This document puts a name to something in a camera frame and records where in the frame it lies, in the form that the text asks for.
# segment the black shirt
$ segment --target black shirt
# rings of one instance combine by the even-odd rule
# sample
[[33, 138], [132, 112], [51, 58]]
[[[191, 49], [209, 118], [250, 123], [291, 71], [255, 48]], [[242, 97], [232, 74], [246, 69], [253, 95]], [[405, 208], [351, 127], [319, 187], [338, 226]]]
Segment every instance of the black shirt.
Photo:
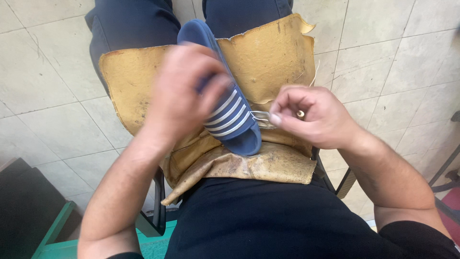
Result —
[[165, 258], [460, 258], [460, 253], [448, 237], [418, 222], [394, 222], [375, 233], [317, 177], [309, 185], [205, 178], [184, 194]]

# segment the white stripe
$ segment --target white stripe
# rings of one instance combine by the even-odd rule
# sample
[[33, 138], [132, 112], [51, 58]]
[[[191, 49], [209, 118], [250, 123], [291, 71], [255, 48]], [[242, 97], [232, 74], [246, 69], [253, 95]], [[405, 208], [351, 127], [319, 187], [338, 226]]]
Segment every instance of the white stripe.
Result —
[[243, 120], [240, 121], [240, 123], [238, 123], [238, 125], [236, 125], [232, 129], [229, 129], [226, 132], [218, 133], [218, 134], [213, 134], [213, 133], [210, 132], [209, 134], [211, 134], [211, 136], [214, 136], [214, 137], [222, 137], [222, 136], [228, 135], [228, 134], [232, 133], [233, 131], [239, 129], [247, 121], [247, 118], [249, 118], [250, 114], [251, 114], [250, 112], [247, 112], [246, 116], [244, 116]]
[[233, 98], [235, 97], [237, 91], [236, 89], [233, 90], [233, 93], [231, 94], [231, 96], [228, 98], [227, 101], [225, 101], [225, 103], [219, 107], [219, 109], [215, 110], [213, 113], [211, 113], [208, 117], [206, 117], [206, 119], [209, 119], [209, 118], [212, 118], [214, 116], [216, 116], [219, 112], [223, 111], [230, 103], [231, 101], [233, 100]]
[[214, 125], [214, 124], [217, 124], [217, 123], [225, 120], [228, 116], [230, 116], [230, 114], [232, 114], [238, 108], [238, 105], [240, 105], [240, 102], [241, 102], [241, 97], [238, 97], [238, 100], [236, 100], [236, 103], [233, 105], [233, 107], [226, 114], [224, 114], [222, 117], [218, 118], [217, 120], [213, 120], [213, 121], [208, 122], [208, 123], [203, 123], [203, 125], [210, 126], [210, 125]]
[[241, 115], [243, 114], [244, 112], [244, 109], [246, 108], [246, 105], [243, 104], [243, 107], [241, 107], [240, 111], [237, 113], [237, 115], [231, 119], [229, 122], [225, 123], [224, 125], [220, 126], [220, 127], [217, 127], [217, 128], [212, 128], [212, 129], [209, 129], [209, 128], [206, 128], [208, 131], [217, 131], [217, 130], [221, 130], [221, 129], [225, 129], [227, 126], [231, 125], [232, 123], [234, 123], [239, 117], [241, 117]]

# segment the dark pants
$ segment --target dark pants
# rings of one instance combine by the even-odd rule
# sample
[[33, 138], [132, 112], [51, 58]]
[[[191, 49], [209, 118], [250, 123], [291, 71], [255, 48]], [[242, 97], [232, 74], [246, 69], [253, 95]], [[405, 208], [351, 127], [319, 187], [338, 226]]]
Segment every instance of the dark pants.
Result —
[[[99, 58], [110, 51], [177, 43], [180, 23], [171, 0], [95, 0], [86, 16], [92, 32], [91, 60], [105, 90]], [[203, 0], [206, 23], [216, 38], [230, 38], [288, 16], [292, 0]]]

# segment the hand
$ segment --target hand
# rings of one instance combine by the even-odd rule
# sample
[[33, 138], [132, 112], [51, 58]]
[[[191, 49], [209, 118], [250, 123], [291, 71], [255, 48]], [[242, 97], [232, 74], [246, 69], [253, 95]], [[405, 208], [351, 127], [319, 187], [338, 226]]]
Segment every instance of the hand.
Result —
[[[199, 94], [199, 81], [211, 74], [216, 76]], [[152, 86], [144, 128], [174, 145], [202, 125], [230, 83], [227, 70], [211, 49], [193, 43], [171, 47]]]
[[[304, 120], [296, 112], [305, 113]], [[364, 132], [326, 88], [290, 85], [281, 88], [270, 108], [270, 122], [322, 149], [346, 148]]]

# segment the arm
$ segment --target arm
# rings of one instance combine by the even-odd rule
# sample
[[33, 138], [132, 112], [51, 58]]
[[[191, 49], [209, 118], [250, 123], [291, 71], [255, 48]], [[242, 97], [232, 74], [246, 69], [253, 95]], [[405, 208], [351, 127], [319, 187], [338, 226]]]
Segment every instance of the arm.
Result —
[[[297, 110], [304, 111], [303, 121], [294, 116]], [[361, 128], [329, 90], [283, 87], [270, 114], [277, 127], [316, 147], [339, 150], [374, 203], [379, 229], [391, 222], [412, 220], [449, 236], [425, 179], [383, 141]]]
[[[198, 94], [198, 81], [210, 73], [216, 76]], [[152, 87], [155, 94], [144, 126], [107, 171], [88, 204], [78, 258], [140, 253], [134, 223], [158, 163], [178, 139], [202, 125], [229, 84], [224, 66], [209, 48], [189, 44], [166, 54]]]

